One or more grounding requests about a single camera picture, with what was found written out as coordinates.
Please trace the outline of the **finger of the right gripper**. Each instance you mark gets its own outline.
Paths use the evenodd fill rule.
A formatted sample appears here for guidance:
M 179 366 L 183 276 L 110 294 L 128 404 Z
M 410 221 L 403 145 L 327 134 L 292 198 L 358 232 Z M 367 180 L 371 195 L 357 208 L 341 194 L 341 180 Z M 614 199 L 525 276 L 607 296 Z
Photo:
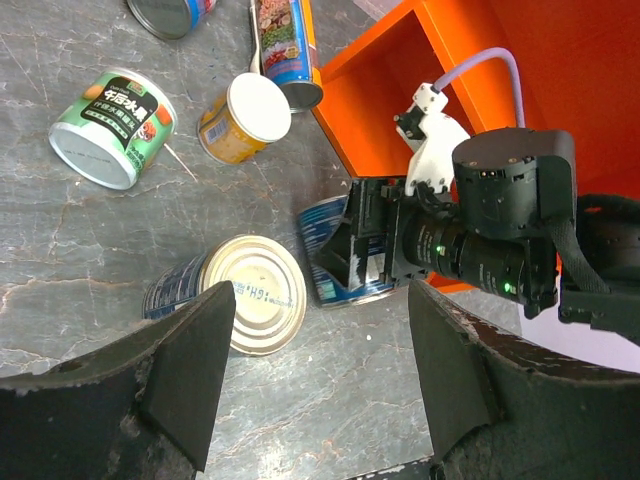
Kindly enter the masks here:
M 386 185 L 383 178 L 354 180 L 336 229 L 312 257 L 348 292 L 386 280 L 388 201 L 382 196 Z

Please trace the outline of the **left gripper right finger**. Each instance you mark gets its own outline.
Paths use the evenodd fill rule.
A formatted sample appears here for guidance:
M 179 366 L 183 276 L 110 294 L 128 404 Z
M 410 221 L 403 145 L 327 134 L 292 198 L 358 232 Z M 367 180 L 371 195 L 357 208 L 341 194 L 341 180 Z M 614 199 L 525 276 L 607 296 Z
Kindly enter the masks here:
M 639 377 L 528 342 L 408 288 L 434 479 L 635 479 Z

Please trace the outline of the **blue can pull tab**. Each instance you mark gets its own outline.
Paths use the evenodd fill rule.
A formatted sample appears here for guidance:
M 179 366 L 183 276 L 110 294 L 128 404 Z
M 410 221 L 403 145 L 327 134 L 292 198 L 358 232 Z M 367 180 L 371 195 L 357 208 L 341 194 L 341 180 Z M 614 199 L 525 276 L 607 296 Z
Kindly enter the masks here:
M 319 304 L 323 308 L 361 305 L 383 299 L 396 290 L 380 280 L 385 260 L 386 236 L 368 239 L 368 260 L 364 283 L 348 290 L 338 280 L 349 271 L 349 230 L 340 226 L 348 197 L 324 199 L 298 215 L 298 225 L 311 268 Z

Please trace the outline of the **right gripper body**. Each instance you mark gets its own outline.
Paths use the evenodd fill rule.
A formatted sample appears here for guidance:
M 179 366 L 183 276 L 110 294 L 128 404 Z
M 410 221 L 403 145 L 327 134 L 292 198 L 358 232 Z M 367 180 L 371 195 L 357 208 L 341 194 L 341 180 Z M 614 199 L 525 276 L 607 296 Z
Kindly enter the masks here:
M 549 239 L 482 236 L 465 226 L 449 194 L 421 186 L 408 196 L 400 177 L 385 181 L 382 198 L 390 280 L 442 277 L 520 304 L 530 318 L 556 304 L 556 250 Z

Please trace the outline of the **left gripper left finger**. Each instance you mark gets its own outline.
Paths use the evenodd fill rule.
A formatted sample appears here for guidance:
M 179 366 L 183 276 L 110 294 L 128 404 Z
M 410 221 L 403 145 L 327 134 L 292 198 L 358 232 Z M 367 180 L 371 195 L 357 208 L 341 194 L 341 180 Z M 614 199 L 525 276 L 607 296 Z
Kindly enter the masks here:
M 41 374 L 1 381 L 5 479 L 192 479 L 207 463 L 236 302 L 223 281 Z

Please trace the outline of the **dark blue can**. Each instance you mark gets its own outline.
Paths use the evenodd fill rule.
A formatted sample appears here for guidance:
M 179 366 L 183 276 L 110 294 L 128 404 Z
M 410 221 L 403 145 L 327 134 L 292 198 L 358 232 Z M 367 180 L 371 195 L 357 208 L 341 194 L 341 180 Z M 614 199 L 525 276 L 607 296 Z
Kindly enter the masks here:
M 280 243 L 259 235 L 239 235 L 165 270 L 142 301 L 145 319 L 160 319 L 210 287 L 229 281 L 235 315 L 231 347 L 265 356 L 298 334 L 307 309 L 307 289 L 298 261 Z

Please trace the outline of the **orange shelf cabinet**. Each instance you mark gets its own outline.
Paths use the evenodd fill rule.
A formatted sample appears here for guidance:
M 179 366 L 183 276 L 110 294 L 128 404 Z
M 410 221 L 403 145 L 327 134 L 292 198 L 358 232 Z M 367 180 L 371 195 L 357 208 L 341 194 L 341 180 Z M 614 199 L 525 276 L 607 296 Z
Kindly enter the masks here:
M 635 1 L 405 1 L 321 73 L 317 114 L 353 181 L 406 178 L 394 116 L 429 83 L 470 138 L 565 131 L 578 195 L 639 204 Z

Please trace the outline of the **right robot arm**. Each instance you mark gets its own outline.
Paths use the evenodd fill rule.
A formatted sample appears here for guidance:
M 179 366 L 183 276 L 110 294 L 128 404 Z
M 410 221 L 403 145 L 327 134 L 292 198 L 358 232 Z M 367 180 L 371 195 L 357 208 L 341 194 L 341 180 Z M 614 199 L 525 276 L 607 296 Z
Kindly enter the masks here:
M 438 274 L 565 323 L 639 339 L 639 204 L 576 192 L 562 130 L 502 128 L 462 141 L 451 179 L 362 178 L 314 263 L 348 290 L 366 280 L 369 241 L 384 239 L 383 281 Z

